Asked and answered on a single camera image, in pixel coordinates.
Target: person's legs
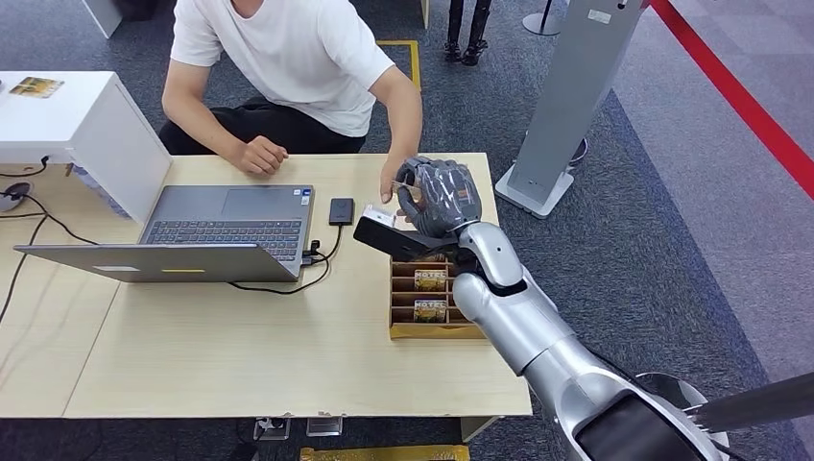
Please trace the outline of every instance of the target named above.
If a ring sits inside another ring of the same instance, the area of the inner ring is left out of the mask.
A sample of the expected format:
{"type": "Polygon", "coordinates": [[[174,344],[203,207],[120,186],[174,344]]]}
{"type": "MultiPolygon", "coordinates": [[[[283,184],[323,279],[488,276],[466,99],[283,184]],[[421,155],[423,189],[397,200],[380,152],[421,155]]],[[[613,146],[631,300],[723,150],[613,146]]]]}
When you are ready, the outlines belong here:
{"type": "MultiPolygon", "coordinates": [[[[308,115],[263,97],[251,98],[235,109],[215,108],[212,113],[238,139],[249,142],[262,135],[291,154],[356,153],[365,143],[365,137],[334,133],[308,115]]],[[[214,154],[173,122],[167,122],[158,137],[174,156],[214,154]]]]}
{"type": "Polygon", "coordinates": [[[486,20],[489,18],[491,0],[478,0],[475,4],[475,13],[472,15],[472,28],[469,31],[469,46],[461,58],[464,65],[477,65],[481,53],[489,45],[483,40],[486,30],[486,20]]]}
{"type": "Polygon", "coordinates": [[[464,0],[449,0],[449,28],[446,31],[446,60],[457,62],[461,60],[461,48],[458,46],[458,35],[461,32],[461,19],[464,16],[464,0]]]}

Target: white t-shirt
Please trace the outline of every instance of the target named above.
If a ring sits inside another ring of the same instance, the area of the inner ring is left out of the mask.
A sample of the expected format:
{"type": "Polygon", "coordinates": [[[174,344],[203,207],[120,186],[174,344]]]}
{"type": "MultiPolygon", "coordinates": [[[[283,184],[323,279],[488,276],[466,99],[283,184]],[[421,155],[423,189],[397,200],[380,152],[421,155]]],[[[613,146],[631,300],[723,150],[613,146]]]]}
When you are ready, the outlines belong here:
{"type": "Polygon", "coordinates": [[[178,0],[175,14],[173,60],[209,67],[226,51],[269,101],[368,133],[368,90],[394,64],[347,0],[265,0],[249,18],[230,0],[178,0]]]}

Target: robotic arm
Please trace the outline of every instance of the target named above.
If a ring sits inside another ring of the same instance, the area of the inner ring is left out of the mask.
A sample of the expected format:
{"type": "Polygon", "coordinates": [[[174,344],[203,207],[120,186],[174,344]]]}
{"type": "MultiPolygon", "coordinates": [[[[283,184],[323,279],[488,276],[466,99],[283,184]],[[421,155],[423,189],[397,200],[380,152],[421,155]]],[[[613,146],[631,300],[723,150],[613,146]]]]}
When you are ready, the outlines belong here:
{"type": "Polygon", "coordinates": [[[681,409],[639,389],[589,352],[520,263],[506,234],[480,221],[481,203],[464,165],[412,158],[399,204],[418,231],[369,208],[354,238],[395,260],[444,253],[457,266],[453,297],[462,313],[523,376],[566,441],[569,459],[720,460],[681,409]]]}

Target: laptop keyboard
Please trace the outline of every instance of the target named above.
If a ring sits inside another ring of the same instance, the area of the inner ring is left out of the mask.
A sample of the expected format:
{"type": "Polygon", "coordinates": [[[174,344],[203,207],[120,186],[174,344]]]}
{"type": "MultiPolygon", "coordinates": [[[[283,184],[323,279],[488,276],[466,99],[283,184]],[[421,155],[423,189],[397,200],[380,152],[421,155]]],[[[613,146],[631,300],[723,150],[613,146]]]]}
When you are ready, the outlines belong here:
{"type": "Polygon", "coordinates": [[[147,244],[254,243],[280,262],[294,261],[301,221],[156,221],[147,244]]]}

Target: laptop lid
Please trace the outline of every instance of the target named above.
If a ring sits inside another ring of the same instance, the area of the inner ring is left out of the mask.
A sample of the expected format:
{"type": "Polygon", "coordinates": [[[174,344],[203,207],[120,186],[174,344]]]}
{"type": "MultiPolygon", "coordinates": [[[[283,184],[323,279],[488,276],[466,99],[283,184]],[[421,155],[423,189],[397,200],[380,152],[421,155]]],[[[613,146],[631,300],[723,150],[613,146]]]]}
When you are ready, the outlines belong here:
{"type": "Polygon", "coordinates": [[[18,245],[15,250],[128,282],[296,281],[257,245],[18,245]]]}

